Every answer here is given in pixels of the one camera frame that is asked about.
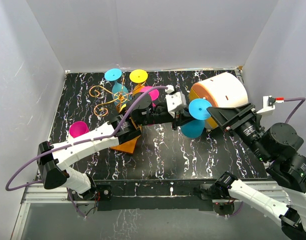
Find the blue wine glass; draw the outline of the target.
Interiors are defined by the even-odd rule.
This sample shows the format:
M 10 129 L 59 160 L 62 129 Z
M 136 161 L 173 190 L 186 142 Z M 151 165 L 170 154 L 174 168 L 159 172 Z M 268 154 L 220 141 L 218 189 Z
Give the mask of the blue wine glass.
M 189 113 L 198 120 L 207 120 L 211 117 L 211 114 L 208 112 L 208 108 L 211 107 L 212 104 L 203 98 L 196 98 L 192 100 L 188 106 Z M 184 136 L 194 139 L 198 138 L 202 133 L 203 130 L 187 130 L 181 129 L 181 132 Z

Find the pink wine glass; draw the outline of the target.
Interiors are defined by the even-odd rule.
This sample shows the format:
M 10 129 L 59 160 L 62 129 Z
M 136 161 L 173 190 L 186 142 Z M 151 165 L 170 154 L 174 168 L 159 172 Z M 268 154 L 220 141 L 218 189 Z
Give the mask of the pink wine glass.
M 159 97 L 159 91 L 153 89 L 152 86 L 145 86 L 140 90 L 137 98 L 137 103 L 141 109 L 144 109 L 144 113 L 140 112 L 140 119 L 138 124 L 140 126 L 152 126 L 154 122 L 155 104 L 154 100 Z
M 84 121 L 77 121 L 74 122 L 70 127 L 69 127 L 69 135 L 72 138 L 77 138 L 81 135 L 84 135 L 89 132 L 89 127 Z

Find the yellow wine glass back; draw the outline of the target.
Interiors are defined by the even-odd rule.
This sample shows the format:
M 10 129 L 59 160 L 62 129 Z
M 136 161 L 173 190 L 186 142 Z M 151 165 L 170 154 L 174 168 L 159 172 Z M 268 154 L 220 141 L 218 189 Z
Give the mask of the yellow wine glass back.
M 132 90 L 132 96 L 134 97 L 145 86 L 148 79 L 148 73 L 143 69 L 135 69 L 130 73 L 129 79 L 136 84 Z

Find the teal wine glass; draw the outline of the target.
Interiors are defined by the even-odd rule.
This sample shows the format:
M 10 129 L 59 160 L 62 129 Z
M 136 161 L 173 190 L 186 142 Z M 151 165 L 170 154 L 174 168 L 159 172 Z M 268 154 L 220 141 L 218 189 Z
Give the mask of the teal wine glass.
M 105 72 L 104 78 L 108 82 L 113 82 L 111 96 L 115 106 L 131 99 L 128 89 L 122 84 L 123 73 L 119 68 L 109 69 Z

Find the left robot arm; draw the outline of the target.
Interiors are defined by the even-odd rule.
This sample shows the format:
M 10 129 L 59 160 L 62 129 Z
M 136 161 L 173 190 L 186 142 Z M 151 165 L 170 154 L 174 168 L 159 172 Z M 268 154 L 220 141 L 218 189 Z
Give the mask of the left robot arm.
M 137 93 L 119 115 L 73 142 L 42 142 L 38 146 L 37 165 L 43 187 L 46 190 L 65 187 L 90 200 L 96 195 L 95 181 L 89 174 L 73 169 L 74 163 L 139 137 L 142 126 L 170 123 L 176 130 L 197 120 L 181 92 L 167 94 L 165 101 L 156 106 L 149 93 Z

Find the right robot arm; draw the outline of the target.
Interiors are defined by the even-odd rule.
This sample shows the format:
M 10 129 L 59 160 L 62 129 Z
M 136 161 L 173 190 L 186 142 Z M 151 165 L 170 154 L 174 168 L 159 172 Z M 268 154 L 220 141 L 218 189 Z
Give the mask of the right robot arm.
M 306 157 L 298 152 L 304 140 L 287 123 L 278 122 L 265 130 L 262 116 L 252 103 L 236 108 L 208 107 L 207 111 L 221 130 L 238 135 L 260 162 L 269 163 L 265 171 L 287 193 L 290 202 L 277 201 L 229 172 L 208 192 L 241 200 L 273 220 L 289 239 L 306 240 Z

